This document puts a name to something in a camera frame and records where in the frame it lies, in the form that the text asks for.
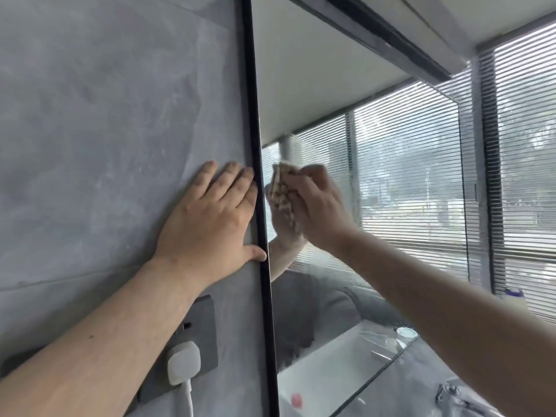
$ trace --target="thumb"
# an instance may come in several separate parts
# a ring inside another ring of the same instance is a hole
[[[244,246],[245,262],[256,260],[257,262],[264,262],[266,260],[266,252],[256,245]]]

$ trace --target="power outlet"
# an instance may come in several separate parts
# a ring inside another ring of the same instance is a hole
[[[210,295],[195,300],[185,319],[170,337],[139,388],[137,399],[140,404],[148,403],[176,388],[168,382],[167,354],[171,348],[186,341],[193,341],[201,351],[201,370],[197,376],[204,375],[218,366],[214,299]]]

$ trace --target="white ceiling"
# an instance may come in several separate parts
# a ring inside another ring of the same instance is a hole
[[[441,0],[475,42],[556,10],[556,0]],[[252,0],[262,143],[408,76],[288,0]]]
[[[556,10],[556,0],[441,0],[476,44]]]
[[[407,74],[288,0],[252,0],[263,145]]]

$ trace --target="left hand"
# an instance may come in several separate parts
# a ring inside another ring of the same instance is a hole
[[[259,246],[243,245],[257,200],[253,169],[232,162],[211,185],[217,169],[214,161],[203,165],[164,225],[152,259],[192,278],[200,291],[250,260],[266,260]]]

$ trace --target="reflected hand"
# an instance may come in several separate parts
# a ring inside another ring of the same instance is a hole
[[[253,169],[232,162],[210,185],[217,169],[214,161],[203,165],[164,225],[152,259],[192,278],[200,291],[249,260],[266,260],[259,246],[243,245],[257,200]]]
[[[270,205],[272,226],[274,227],[274,231],[276,231],[276,239],[279,240],[284,247],[305,243],[304,237],[294,231],[284,213],[280,212],[270,201],[270,188],[270,184],[267,184],[265,187],[265,197]]]
[[[284,175],[297,222],[316,247],[334,254],[345,236],[359,231],[342,203],[342,195],[323,165],[309,165],[299,175]]]

